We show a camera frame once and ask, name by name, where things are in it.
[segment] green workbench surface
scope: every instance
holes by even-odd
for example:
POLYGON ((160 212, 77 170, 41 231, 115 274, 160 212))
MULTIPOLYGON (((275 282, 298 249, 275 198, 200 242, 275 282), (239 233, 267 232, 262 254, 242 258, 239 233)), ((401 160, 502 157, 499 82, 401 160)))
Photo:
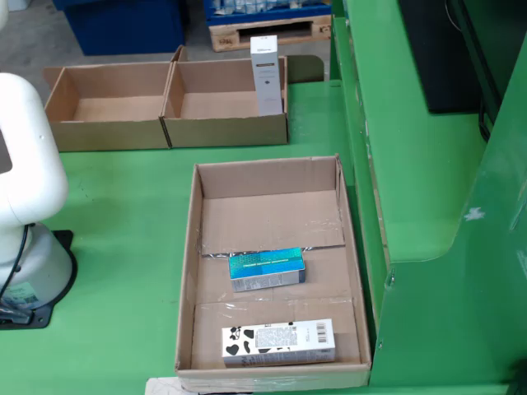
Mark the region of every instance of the green workbench surface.
POLYGON ((48 328, 0 332, 1 393, 138 395, 174 375, 194 164, 340 153, 350 171, 340 82, 289 98, 289 145, 62 154, 69 198, 46 224, 75 233, 77 280, 48 328))
POLYGON ((390 259, 440 256, 483 156, 478 116, 428 112, 397 0, 347 0, 347 13, 390 259))

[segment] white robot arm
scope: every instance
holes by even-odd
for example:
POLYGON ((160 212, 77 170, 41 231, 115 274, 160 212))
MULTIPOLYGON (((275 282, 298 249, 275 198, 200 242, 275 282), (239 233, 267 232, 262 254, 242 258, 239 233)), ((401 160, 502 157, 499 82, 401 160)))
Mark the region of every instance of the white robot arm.
POLYGON ((0 263, 14 259, 23 226, 57 213, 68 181, 36 89, 0 73, 0 131, 12 168, 0 174, 0 263))
MULTIPOLYGON (((8 12, 0 0, 0 30, 8 12)), ((75 279, 74 261, 54 235, 41 224, 28 227, 61 209, 68 180, 36 89, 2 72, 0 137, 0 321, 27 325, 34 309, 54 304, 75 279)))

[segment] blue bin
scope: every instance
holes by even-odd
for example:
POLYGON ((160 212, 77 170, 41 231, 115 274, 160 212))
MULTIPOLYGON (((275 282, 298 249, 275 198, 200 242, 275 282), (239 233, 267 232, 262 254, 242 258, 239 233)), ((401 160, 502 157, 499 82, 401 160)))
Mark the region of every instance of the blue bin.
POLYGON ((323 0, 203 0, 203 5, 209 26, 331 14, 323 0))
POLYGON ((85 55, 173 52, 184 44, 184 0, 54 2, 66 14, 85 55))

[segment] cow print box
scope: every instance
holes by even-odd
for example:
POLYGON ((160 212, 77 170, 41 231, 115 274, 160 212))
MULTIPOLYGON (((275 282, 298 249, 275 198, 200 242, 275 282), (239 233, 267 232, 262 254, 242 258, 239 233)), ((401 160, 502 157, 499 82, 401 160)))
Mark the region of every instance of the cow print box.
POLYGON ((222 329, 227 368, 316 364, 335 360, 331 319, 222 329))

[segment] empty cardboard box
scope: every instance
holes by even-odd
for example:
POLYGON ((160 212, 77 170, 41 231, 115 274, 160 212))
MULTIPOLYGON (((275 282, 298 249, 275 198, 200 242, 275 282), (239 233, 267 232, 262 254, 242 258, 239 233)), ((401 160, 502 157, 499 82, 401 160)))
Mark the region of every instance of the empty cardboard box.
POLYGON ((180 296, 175 370, 203 393, 367 385, 364 300, 338 157, 196 165, 180 296), (232 291, 228 254, 300 247, 305 283, 232 291), (228 369, 222 328, 331 318, 332 363, 228 369))
POLYGON ((163 111, 171 145, 287 144, 287 59, 279 63, 284 112, 259 116, 250 59, 177 62, 163 111))
POLYGON ((160 116, 173 65, 63 67, 45 107, 58 149, 168 148, 160 116))

